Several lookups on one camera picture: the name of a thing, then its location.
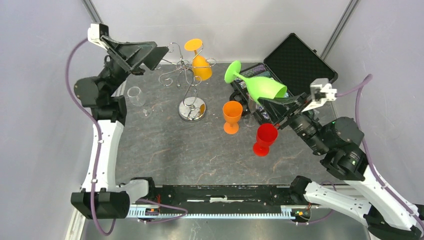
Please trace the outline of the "green wine glass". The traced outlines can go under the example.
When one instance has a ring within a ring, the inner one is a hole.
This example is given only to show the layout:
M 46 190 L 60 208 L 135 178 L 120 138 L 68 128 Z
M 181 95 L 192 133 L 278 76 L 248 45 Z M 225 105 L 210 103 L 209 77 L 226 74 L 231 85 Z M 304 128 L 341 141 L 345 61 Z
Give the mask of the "green wine glass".
M 265 76 L 245 77 L 240 74 L 242 64 L 239 60 L 233 61 L 227 68 L 224 81 L 232 83 L 236 78 L 241 79 L 246 84 L 249 96 L 260 105 L 259 98 L 274 99 L 284 98 L 287 93 L 287 86 Z

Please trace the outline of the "red wine glass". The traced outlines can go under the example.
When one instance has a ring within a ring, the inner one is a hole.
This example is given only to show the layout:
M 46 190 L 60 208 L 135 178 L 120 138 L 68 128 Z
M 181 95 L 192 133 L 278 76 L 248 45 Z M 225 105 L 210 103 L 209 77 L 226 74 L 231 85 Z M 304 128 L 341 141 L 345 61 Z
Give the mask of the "red wine glass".
M 256 132 L 256 142 L 252 147 L 253 152 L 259 157 L 265 157 L 270 146 L 276 141 L 278 130 L 271 123 L 264 123 L 259 126 Z

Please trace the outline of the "clear wine glass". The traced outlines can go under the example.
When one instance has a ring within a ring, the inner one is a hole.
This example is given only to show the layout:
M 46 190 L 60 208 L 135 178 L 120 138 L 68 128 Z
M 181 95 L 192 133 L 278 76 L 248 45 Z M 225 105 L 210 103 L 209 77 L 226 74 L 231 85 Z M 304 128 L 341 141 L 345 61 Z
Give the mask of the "clear wine glass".
M 129 101 L 136 107 L 140 108 L 140 115 L 143 118 L 148 118 L 152 110 L 146 105 L 146 95 L 138 86 L 132 86 L 127 90 Z
M 257 103 L 252 99 L 252 96 L 249 95 L 247 103 L 248 114 L 243 118 L 243 123 L 251 128 L 254 127 L 257 123 L 257 120 L 254 116 L 254 113 L 257 110 Z

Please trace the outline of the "clear wine glass front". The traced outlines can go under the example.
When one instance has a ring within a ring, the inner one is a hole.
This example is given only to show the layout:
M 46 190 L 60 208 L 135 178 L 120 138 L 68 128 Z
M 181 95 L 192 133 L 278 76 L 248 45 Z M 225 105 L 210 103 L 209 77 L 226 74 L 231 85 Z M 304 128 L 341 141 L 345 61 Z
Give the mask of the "clear wine glass front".
M 129 101 L 136 107 L 140 108 L 140 115 L 143 118 L 148 118 L 152 110 L 146 105 L 146 95 L 138 86 L 132 86 L 127 90 Z

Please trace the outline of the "orange wine glass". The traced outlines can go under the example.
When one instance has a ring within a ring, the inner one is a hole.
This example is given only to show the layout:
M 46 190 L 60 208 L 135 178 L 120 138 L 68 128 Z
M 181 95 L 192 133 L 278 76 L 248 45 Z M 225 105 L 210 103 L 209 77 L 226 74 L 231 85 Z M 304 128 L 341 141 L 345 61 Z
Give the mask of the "orange wine glass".
M 243 106 L 237 101 L 228 101 L 222 108 L 225 123 L 223 129 L 227 134 L 236 134 L 239 130 L 238 122 L 243 113 Z

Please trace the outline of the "yellow wine glass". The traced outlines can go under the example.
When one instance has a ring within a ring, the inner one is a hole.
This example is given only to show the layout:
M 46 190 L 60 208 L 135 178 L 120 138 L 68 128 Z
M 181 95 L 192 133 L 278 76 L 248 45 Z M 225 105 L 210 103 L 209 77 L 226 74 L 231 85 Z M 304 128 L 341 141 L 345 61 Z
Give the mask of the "yellow wine glass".
M 208 80 L 212 76 L 213 71 L 211 64 L 201 55 L 204 49 L 203 41 L 199 38 L 190 39 L 185 43 L 184 49 L 189 52 L 194 52 L 194 57 L 191 60 L 191 69 L 195 78 L 198 81 Z

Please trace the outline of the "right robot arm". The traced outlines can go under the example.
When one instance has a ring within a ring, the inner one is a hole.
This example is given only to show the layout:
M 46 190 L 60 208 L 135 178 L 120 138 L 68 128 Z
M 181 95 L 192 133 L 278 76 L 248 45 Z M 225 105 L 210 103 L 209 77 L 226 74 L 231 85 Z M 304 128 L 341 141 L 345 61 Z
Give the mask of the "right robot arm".
M 335 178 L 356 189 L 363 200 L 327 189 L 305 176 L 296 176 L 289 187 L 295 204 L 318 204 L 349 216 L 381 240 L 420 240 L 424 237 L 424 207 L 390 189 L 370 158 L 360 148 L 364 133 L 354 119 L 339 117 L 321 124 L 307 98 L 258 99 L 277 129 L 290 127 L 320 156 L 320 164 Z

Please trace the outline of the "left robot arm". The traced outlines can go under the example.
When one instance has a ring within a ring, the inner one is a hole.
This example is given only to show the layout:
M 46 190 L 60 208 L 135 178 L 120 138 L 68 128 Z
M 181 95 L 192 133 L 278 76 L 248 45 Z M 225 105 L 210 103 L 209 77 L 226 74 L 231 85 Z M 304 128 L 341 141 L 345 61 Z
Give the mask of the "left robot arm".
M 119 42 L 106 35 L 89 37 L 87 42 L 104 49 L 106 56 L 98 75 L 81 78 L 67 87 L 93 128 L 86 177 L 81 189 L 71 194 L 70 202 L 87 219 L 124 219 L 138 199 L 153 203 L 157 190 L 152 187 L 151 177 L 135 177 L 124 185 L 116 184 L 117 153 L 127 104 L 125 97 L 116 96 L 115 92 L 130 75 L 155 69 L 169 49 L 153 41 Z

